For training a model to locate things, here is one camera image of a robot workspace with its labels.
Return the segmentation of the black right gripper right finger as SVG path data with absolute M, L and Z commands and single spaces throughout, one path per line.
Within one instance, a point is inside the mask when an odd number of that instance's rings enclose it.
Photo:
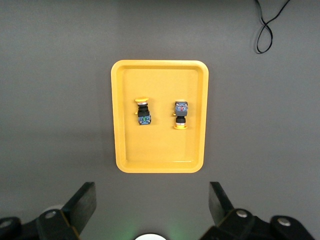
M 209 183 L 209 211 L 214 225 L 202 240 L 313 240 L 297 219 L 274 215 L 263 221 L 246 209 L 235 208 L 219 182 Z

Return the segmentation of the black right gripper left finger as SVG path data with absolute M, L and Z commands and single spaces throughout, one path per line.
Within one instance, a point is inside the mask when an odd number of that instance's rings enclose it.
M 96 185 L 85 182 L 62 208 L 44 211 L 22 223 L 15 216 L 0 219 L 2 240 L 79 240 L 97 207 Z

